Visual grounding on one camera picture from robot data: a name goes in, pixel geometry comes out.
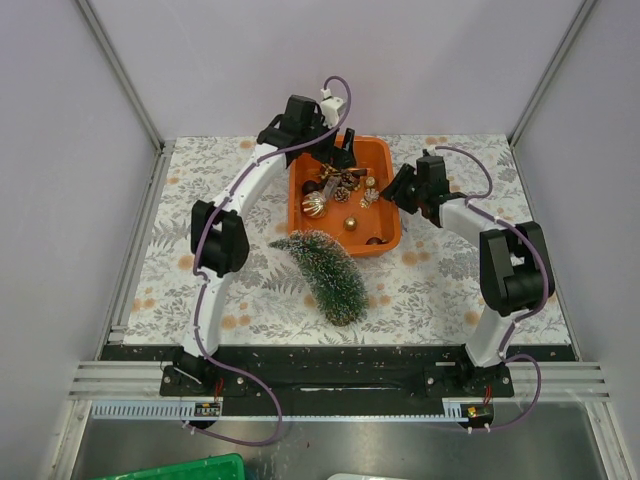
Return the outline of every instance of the gold ornament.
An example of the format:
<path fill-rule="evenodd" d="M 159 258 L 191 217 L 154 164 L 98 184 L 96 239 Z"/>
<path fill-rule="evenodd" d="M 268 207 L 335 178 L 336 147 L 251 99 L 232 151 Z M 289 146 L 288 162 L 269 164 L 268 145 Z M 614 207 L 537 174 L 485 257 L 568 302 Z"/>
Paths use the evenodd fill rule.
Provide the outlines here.
<path fill-rule="evenodd" d="M 354 217 L 347 217 L 344 219 L 343 226 L 348 232 L 353 232 L 358 226 L 358 221 Z"/>
<path fill-rule="evenodd" d="M 327 214 L 327 199 L 320 192 L 311 192 L 302 199 L 302 213 L 311 218 L 322 218 Z"/>

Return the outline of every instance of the green container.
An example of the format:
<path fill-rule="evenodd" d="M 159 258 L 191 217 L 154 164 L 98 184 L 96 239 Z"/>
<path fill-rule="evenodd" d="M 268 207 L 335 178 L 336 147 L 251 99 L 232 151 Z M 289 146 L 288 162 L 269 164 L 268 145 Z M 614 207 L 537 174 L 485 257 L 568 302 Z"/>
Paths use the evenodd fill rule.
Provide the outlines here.
<path fill-rule="evenodd" d="M 244 462 L 240 455 L 231 453 L 195 462 L 151 468 L 95 480 L 133 480 L 138 478 L 153 480 L 245 480 Z"/>

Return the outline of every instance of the white connector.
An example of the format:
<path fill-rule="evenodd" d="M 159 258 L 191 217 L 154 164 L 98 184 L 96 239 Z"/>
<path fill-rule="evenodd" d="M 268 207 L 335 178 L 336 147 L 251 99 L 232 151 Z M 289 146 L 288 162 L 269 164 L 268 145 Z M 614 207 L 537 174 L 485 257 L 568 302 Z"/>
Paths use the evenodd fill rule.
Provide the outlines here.
<path fill-rule="evenodd" d="M 322 88 L 320 92 L 322 92 L 323 98 L 322 102 L 320 102 L 320 110 L 324 115 L 324 124 L 326 127 L 333 128 L 338 124 L 340 115 L 344 110 L 344 100 L 331 95 L 331 90 L 328 88 Z"/>

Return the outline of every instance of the table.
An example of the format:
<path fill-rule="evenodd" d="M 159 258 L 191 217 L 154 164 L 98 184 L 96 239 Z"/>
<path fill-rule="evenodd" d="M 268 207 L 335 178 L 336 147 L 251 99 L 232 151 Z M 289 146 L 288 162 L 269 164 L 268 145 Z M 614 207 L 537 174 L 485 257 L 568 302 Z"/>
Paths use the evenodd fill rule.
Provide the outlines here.
<path fill-rule="evenodd" d="M 450 145 L 474 153 L 494 180 L 481 202 L 508 221 L 531 218 L 504 135 L 389 135 L 394 170 L 415 164 L 423 148 Z M 129 345 L 179 344 L 189 323 L 197 280 L 191 273 L 190 211 L 210 200 L 249 158 L 252 137 L 183 137 L 176 141 L 166 184 L 124 336 Z M 486 180 L 467 158 L 444 153 L 452 191 L 483 192 Z M 338 328 L 316 308 L 287 254 L 267 244 L 286 235 L 289 173 L 283 172 L 245 219 L 251 253 L 227 295 L 222 344 L 443 345 L 464 343 L 480 319 L 478 252 L 419 215 L 400 212 L 399 246 L 356 259 L 369 295 L 367 318 Z M 514 344 L 568 344 L 557 297 L 527 320 Z"/>

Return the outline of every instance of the miniature christmas tree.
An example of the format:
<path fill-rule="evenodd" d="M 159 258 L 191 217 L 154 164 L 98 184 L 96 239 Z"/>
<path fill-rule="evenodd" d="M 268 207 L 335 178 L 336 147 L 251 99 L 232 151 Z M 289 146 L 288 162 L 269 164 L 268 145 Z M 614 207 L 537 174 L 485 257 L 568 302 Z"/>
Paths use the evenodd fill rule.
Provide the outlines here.
<path fill-rule="evenodd" d="M 364 318 L 367 295 L 362 275 L 356 262 L 331 236 L 318 230 L 293 232 L 269 246 L 293 257 L 318 309 L 332 324 L 344 327 Z"/>

